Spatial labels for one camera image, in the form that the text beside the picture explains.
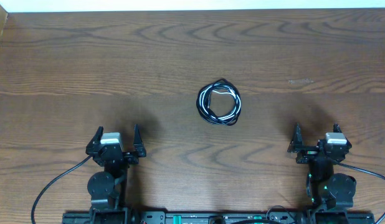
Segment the wire bundle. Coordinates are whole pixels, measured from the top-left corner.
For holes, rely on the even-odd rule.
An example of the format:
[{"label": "wire bundle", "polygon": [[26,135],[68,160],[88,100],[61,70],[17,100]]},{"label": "wire bundle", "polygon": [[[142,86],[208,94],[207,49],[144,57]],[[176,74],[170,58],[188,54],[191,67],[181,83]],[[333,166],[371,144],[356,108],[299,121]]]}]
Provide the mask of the wire bundle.
[{"label": "wire bundle", "polygon": [[[217,116],[209,107],[211,105],[211,94],[212,92],[218,94],[229,94],[234,99],[234,108],[224,116]],[[234,125],[236,124],[238,117],[241,113],[241,98],[238,89],[228,82],[226,79],[221,78],[220,80],[204,86],[198,93],[197,98],[197,109],[199,115],[210,124],[224,124]]]}]

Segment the wooden table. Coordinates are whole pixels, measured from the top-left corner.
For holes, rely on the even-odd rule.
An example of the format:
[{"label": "wooden table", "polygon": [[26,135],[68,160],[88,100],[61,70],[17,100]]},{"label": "wooden table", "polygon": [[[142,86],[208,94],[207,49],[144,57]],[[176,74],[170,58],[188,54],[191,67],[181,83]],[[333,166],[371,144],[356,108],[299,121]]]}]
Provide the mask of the wooden table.
[{"label": "wooden table", "polygon": [[[199,89],[240,91],[235,126],[203,121]],[[217,101],[217,108],[228,98]],[[385,175],[385,9],[11,14],[0,46],[0,223],[28,223],[37,194],[83,160],[98,126],[148,156],[126,201],[172,210],[298,208],[307,166],[287,154],[300,122],[315,144],[334,122],[345,162]],[[385,182],[358,184],[353,210],[385,210]],[[36,210],[60,223],[88,210],[93,161],[55,183]]]}]

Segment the white backdrop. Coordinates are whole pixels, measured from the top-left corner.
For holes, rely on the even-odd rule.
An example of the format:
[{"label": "white backdrop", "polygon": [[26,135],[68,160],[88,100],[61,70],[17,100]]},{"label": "white backdrop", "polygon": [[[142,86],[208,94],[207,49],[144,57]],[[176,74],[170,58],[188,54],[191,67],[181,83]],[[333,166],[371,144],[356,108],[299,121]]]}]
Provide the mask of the white backdrop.
[{"label": "white backdrop", "polygon": [[323,9],[385,7],[385,0],[0,0],[7,12]]}]

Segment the black cable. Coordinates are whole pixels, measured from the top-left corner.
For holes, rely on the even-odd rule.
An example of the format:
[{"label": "black cable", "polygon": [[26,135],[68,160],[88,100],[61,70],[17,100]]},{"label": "black cable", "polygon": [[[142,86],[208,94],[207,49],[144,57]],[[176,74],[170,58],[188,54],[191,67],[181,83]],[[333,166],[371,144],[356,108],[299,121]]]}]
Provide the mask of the black cable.
[{"label": "black cable", "polygon": [[36,209],[36,206],[37,206],[37,203],[39,202],[40,198],[42,197],[43,193],[52,185],[54,184],[55,181],[57,181],[58,179],[60,179],[61,177],[69,174],[70,172],[74,171],[75,169],[77,169],[78,167],[80,167],[81,165],[83,165],[85,162],[87,162],[89,159],[91,158],[91,156],[88,156],[86,159],[84,159],[82,162],[79,162],[76,166],[74,166],[73,168],[63,172],[62,174],[60,174],[58,177],[54,178],[53,180],[50,181],[50,183],[48,183],[44,188],[43,190],[40,192],[40,194],[37,196],[36,200],[35,200],[35,203],[33,203],[33,206],[32,206],[32,210],[31,210],[31,220],[32,220],[32,224],[36,224],[35,222],[35,209]]},{"label": "black cable", "polygon": [[[218,94],[229,94],[234,99],[234,108],[224,116],[217,116],[209,107],[211,105],[211,94],[212,91]],[[221,78],[220,80],[204,86],[198,93],[197,97],[197,109],[199,115],[210,124],[224,124],[224,125],[234,125],[236,124],[238,117],[241,113],[241,98],[238,89],[225,80]]]},{"label": "black cable", "polygon": [[[363,172],[365,174],[370,174],[370,175],[373,175],[373,176],[376,176],[376,177],[379,177],[381,178],[382,180],[385,180],[385,176],[384,175],[381,175],[381,174],[377,174],[375,172],[371,172],[369,170],[366,170],[366,169],[362,169],[362,168],[358,168],[358,167],[355,167],[355,166],[351,166],[351,165],[347,165],[347,164],[342,164],[330,157],[328,157],[331,161],[335,162],[336,164],[338,164],[339,166],[342,166],[342,167],[346,167],[346,168],[349,168],[349,169],[353,169],[355,171],[359,171],[359,172]],[[381,215],[381,217],[375,222],[375,224],[379,224],[382,220],[384,220],[385,218],[385,212]]]},{"label": "black cable", "polygon": [[231,223],[231,224],[248,224],[248,223],[281,224],[280,222],[277,222],[277,221],[272,221],[272,220],[256,220],[256,219],[242,220],[242,221],[234,222],[234,223]]},{"label": "black cable", "polygon": [[274,205],[272,206],[267,212],[266,212],[266,219],[270,219],[270,211],[273,209],[273,208],[276,208],[276,207],[280,207],[280,208],[283,208],[287,213],[288,215],[293,219],[294,222],[296,222],[296,217],[294,217],[293,215],[291,215],[291,213],[283,206],[281,205]]}]

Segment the wood grain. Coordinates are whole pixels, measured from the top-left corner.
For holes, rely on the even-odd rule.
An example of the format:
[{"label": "wood grain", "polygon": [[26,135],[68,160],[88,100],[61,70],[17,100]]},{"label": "wood grain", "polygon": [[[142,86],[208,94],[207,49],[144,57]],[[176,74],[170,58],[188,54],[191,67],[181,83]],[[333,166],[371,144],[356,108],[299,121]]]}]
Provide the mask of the wood grain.
[{"label": "wood grain", "polygon": [[[241,92],[235,126],[211,126],[199,89]],[[217,99],[221,110],[228,99]],[[0,47],[0,223],[28,223],[46,183],[84,157],[98,126],[147,158],[126,201],[168,210],[298,208],[307,167],[286,153],[338,122],[346,163],[385,175],[385,9],[11,14]],[[88,210],[89,161],[43,196],[38,223]],[[385,183],[358,181],[353,210],[385,210]]]}]

